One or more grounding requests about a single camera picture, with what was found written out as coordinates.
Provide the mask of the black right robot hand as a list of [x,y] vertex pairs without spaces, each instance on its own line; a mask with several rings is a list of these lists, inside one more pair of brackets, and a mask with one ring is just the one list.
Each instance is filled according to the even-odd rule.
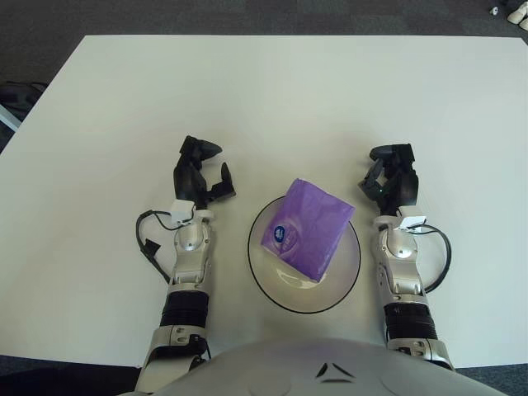
[[375,147],[370,159],[374,163],[358,186],[377,204],[381,215],[395,216],[400,206],[417,203],[419,180],[411,144]]

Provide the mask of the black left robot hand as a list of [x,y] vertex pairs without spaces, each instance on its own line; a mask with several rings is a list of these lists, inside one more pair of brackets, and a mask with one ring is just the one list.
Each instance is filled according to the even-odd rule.
[[192,201],[198,210],[206,210],[212,202],[236,196],[227,163],[222,163],[221,166],[221,182],[214,184],[210,189],[200,172],[205,160],[222,151],[217,144],[186,136],[179,151],[180,158],[173,170],[174,190],[178,200]]

